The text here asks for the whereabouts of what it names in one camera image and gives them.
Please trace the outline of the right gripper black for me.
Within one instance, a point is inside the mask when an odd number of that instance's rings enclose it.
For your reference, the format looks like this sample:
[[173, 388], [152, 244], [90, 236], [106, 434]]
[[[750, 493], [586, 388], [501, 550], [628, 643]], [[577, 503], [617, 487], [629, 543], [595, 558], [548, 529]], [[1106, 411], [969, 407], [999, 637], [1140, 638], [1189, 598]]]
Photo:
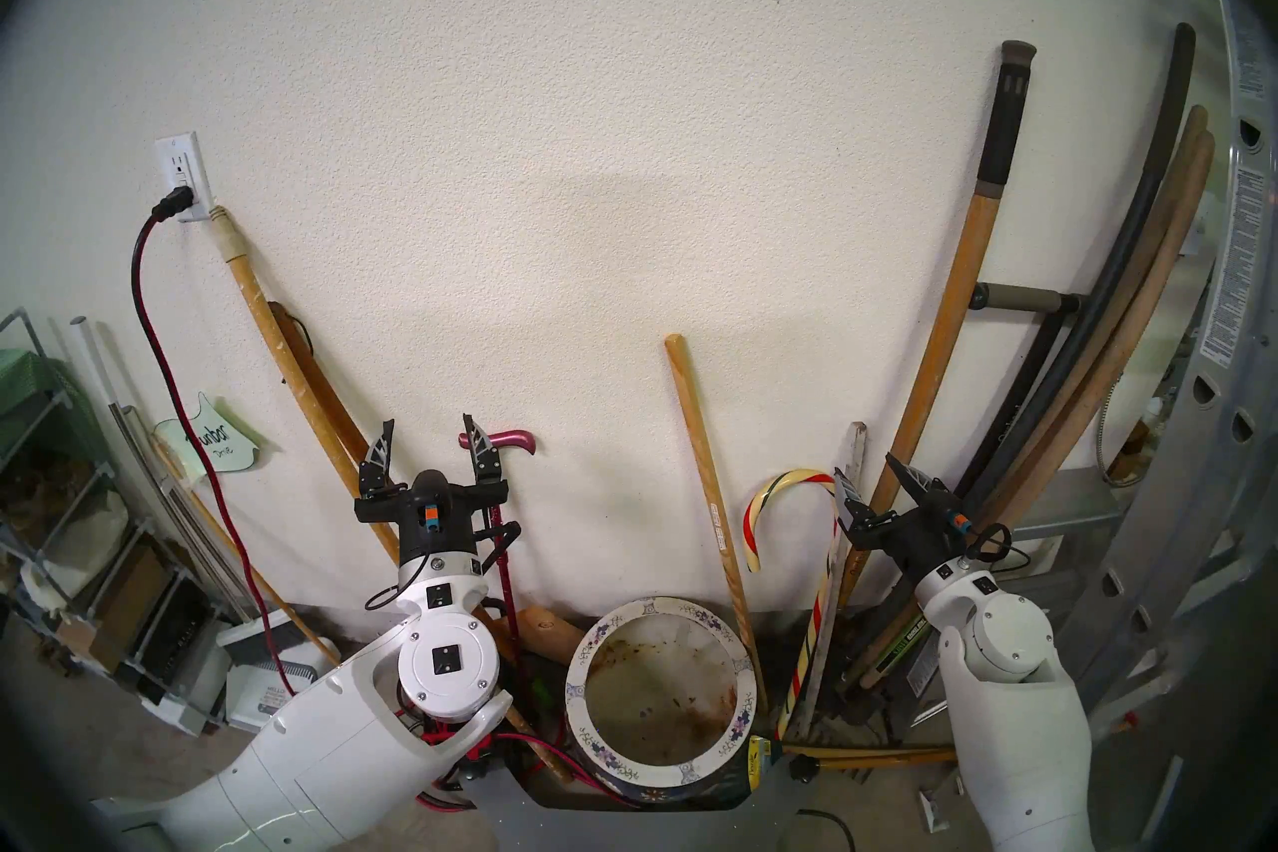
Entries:
[[875, 515], [843, 471], [833, 471], [838, 526], [856, 551], [886, 553], [901, 574], [930, 574], [964, 552], [971, 522], [961, 501], [944, 494], [941, 479], [889, 452], [886, 465], [916, 506], [905, 513]]

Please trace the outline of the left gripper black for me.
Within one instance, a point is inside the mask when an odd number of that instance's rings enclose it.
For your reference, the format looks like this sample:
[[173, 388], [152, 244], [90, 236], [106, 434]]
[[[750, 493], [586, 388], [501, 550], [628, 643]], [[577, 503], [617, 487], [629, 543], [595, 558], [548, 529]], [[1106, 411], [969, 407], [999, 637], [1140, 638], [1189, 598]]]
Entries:
[[399, 562], [446, 552], [475, 556], [478, 540], [493, 542], [495, 551], [487, 558], [493, 562], [505, 548], [506, 528], [474, 530], [472, 525], [475, 512], [509, 498], [500, 452], [472, 415], [464, 414], [463, 424], [475, 485], [450, 483], [437, 470], [420, 471], [412, 484], [395, 484], [390, 476], [394, 419], [383, 422], [380, 439], [360, 460], [355, 516], [362, 524], [399, 528]]

